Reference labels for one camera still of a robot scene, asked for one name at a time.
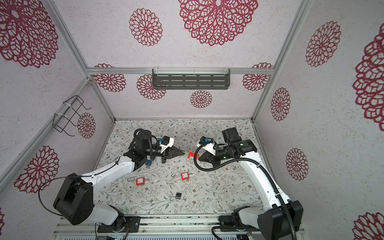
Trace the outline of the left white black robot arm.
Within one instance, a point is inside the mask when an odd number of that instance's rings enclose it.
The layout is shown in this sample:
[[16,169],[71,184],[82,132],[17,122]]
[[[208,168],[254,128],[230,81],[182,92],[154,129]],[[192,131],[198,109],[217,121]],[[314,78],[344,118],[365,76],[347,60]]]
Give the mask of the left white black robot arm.
[[162,163],[166,163],[185,154],[174,146],[173,138],[164,136],[155,144],[152,140],[153,137],[135,137],[128,152],[115,162],[84,175],[66,176],[53,203],[54,209],[72,225],[94,222],[119,232],[126,225],[125,215],[116,207],[97,204],[94,195],[113,181],[140,169],[150,157],[160,157]]

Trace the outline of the aluminium front rail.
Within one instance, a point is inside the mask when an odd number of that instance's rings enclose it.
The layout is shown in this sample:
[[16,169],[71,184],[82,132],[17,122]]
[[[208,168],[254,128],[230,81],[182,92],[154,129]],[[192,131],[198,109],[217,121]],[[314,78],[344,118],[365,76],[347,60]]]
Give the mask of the aluminium front rail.
[[93,222],[83,222],[72,225],[65,218],[61,218],[52,238],[59,236],[144,236],[144,235],[186,235],[186,234],[212,234],[212,227],[223,224],[219,215],[127,215],[129,227],[121,232],[113,232],[108,227],[102,227]]

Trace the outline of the red padlock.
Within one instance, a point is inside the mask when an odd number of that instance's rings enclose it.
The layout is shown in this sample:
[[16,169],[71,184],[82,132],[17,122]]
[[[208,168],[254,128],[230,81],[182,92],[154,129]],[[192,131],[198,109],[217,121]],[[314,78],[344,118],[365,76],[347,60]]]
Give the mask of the red padlock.
[[142,186],[142,185],[145,185],[147,181],[150,181],[151,179],[150,178],[146,178],[146,177],[134,177],[134,178],[129,178],[127,179],[127,181],[129,183],[132,183],[132,184],[135,184],[136,186]]
[[188,153],[188,159],[193,160],[194,158],[198,159],[199,158],[199,154],[196,155],[195,152],[189,152]]
[[174,179],[176,181],[187,181],[190,179],[190,175],[188,172],[179,173],[175,175]]

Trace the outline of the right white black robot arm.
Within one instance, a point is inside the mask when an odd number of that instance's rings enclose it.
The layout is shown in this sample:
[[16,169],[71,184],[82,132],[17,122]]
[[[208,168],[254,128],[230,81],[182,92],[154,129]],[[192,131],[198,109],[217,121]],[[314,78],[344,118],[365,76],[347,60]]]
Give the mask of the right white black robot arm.
[[200,171],[212,172],[232,163],[240,163],[261,197],[263,210],[245,206],[235,209],[231,216],[220,216],[220,224],[211,229],[214,237],[219,239],[216,230],[256,230],[266,240],[278,240],[286,236],[297,239],[304,213],[301,203],[292,201],[279,187],[251,140],[243,140],[236,128],[226,129],[222,134],[223,144],[207,137],[197,141],[195,166]]

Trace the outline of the grey slotted wall shelf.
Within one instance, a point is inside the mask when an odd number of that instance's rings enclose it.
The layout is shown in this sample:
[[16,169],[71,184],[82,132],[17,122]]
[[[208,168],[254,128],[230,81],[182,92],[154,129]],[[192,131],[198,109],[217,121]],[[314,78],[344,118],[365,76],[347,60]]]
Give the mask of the grey slotted wall shelf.
[[227,90],[231,82],[230,69],[219,70],[152,70],[152,85],[156,90]]

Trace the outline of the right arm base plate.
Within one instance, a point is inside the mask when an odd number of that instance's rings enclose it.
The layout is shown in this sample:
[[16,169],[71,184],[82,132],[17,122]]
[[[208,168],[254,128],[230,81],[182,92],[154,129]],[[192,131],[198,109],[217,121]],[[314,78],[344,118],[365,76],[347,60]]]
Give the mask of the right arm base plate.
[[254,228],[249,225],[244,225],[241,223],[240,219],[235,215],[221,215],[218,218],[220,230],[224,232],[230,232],[230,231],[254,231],[258,230],[257,228]]

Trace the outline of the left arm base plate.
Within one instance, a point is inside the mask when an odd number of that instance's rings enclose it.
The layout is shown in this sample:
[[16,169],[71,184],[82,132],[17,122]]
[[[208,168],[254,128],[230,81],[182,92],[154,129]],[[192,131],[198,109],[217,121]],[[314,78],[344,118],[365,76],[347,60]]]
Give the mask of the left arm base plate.
[[112,225],[99,224],[97,233],[137,233],[141,217],[125,216],[118,218]]

